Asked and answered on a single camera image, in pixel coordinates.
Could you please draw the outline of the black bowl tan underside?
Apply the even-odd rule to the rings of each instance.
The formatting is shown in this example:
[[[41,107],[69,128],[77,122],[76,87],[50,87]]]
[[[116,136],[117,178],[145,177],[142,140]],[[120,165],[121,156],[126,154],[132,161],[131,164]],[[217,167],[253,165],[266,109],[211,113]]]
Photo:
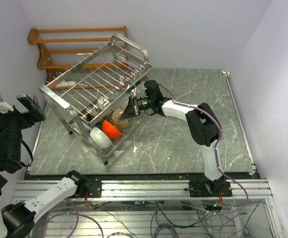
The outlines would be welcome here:
[[[125,128],[128,128],[130,126],[128,119],[121,119],[123,112],[124,111],[120,107],[118,107],[112,113],[111,119],[112,119],[113,125],[116,128],[125,129]]]

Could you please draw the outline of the orange bowl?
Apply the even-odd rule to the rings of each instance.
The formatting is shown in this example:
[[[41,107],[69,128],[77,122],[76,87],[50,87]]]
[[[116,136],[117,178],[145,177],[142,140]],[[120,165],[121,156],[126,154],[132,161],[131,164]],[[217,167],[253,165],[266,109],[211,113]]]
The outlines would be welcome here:
[[[104,120],[102,123],[102,131],[109,137],[109,139],[116,139],[122,135],[121,131],[107,120]]]

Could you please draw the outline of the dark patterned bowl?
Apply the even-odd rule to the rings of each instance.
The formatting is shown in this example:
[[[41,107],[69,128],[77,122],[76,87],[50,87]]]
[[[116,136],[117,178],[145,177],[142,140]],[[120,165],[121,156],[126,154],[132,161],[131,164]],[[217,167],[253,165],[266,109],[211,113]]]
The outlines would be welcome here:
[[[92,104],[90,104],[85,109],[85,112],[86,112],[86,121],[91,122],[95,117],[97,117],[102,112],[102,110],[98,106],[93,106]]]

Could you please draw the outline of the plain white bowl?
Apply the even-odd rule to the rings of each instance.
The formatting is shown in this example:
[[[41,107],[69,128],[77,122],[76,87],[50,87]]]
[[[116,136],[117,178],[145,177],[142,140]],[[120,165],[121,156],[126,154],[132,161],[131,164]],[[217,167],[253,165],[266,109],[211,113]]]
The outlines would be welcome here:
[[[102,150],[107,149],[112,145],[112,141],[109,137],[97,127],[94,127],[89,135]]]

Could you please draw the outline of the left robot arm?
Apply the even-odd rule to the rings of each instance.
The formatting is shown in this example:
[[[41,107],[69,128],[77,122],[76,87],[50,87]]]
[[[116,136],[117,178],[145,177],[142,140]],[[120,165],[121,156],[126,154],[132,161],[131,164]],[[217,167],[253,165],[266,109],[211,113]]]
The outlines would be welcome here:
[[[0,98],[0,172],[13,174],[27,165],[21,161],[21,147],[32,156],[32,151],[22,139],[22,130],[45,120],[45,114],[36,98],[18,95],[17,100],[27,109],[19,112],[14,105]],[[7,184],[0,174],[1,189]],[[86,192],[86,178],[77,171],[68,172],[56,185],[39,196],[17,204],[0,207],[0,238],[24,238],[35,223],[51,208],[64,199],[81,197]]]

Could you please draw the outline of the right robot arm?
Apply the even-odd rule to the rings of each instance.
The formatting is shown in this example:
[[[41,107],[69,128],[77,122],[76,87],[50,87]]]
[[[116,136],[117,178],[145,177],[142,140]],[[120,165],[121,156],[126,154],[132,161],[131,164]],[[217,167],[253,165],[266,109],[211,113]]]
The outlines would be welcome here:
[[[129,97],[128,105],[120,119],[137,117],[151,109],[153,114],[181,119],[188,124],[191,137],[201,146],[204,160],[205,193],[209,196],[222,194],[225,186],[224,172],[219,159],[218,144],[222,139],[222,127],[207,103],[190,105],[175,98],[164,97],[155,80],[144,83],[145,98]]]

